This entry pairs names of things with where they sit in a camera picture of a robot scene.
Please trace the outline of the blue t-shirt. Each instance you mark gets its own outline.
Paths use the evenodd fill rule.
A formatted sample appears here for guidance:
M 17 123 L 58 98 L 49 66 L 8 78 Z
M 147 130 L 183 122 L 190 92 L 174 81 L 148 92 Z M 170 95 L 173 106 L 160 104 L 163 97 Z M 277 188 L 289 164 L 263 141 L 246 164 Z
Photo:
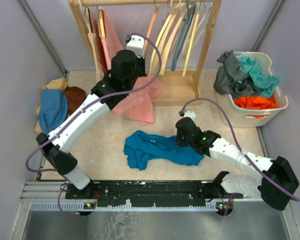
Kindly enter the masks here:
M 123 148 L 131 169 L 143 171 L 150 160 L 164 159 L 185 166 L 198 166 L 204 155 L 190 146 L 177 146 L 175 135 L 165 137 L 138 130 L 125 139 Z

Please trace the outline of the orange hanger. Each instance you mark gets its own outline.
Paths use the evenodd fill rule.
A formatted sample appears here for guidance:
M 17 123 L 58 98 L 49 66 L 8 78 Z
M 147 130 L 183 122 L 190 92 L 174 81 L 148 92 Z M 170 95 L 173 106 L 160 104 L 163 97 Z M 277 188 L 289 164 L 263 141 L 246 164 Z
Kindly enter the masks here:
M 147 33 L 146 33 L 146 37 L 149 38 L 151 36 L 151 32 L 153 30 L 153 27 L 154 27 L 154 23 L 155 23 L 155 20 L 157 18 L 157 15 L 158 15 L 158 12 L 161 8 L 161 3 L 158 4 L 158 5 L 155 5 L 155 9 L 154 9 L 154 13 L 152 15 L 152 18 L 150 20 L 150 23 L 149 23 L 149 26 L 148 26 L 148 30 L 147 30 Z

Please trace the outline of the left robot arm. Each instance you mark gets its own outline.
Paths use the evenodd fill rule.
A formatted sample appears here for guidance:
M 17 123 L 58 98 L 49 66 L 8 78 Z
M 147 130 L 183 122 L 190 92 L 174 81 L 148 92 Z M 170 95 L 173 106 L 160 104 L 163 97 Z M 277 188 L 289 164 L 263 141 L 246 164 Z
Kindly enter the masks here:
M 71 155 L 77 140 L 102 116 L 129 95 L 139 77 L 145 77 L 145 54 L 132 50 L 118 51 L 111 59 L 111 68 L 70 117 L 49 134 L 36 137 L 41 152 L 59 175 L 78 190 L 91 185 L 91 178 Z

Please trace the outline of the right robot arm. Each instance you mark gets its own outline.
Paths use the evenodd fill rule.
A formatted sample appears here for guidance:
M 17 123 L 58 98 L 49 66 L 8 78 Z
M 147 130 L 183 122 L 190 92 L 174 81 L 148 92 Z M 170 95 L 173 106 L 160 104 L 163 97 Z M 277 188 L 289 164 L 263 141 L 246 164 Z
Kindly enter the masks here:
M 196 153 L 227 162 L 246 175 L 220 173 L 215 181 L 228 194 L 261 197 L 270 207 L 283 211 L 293 199 L 300 183 L 289 161 L 259 156 L 228 142 L 219 134 L 202 131 L 190 117 L 180 119 L 176 144 L 191 147 Z

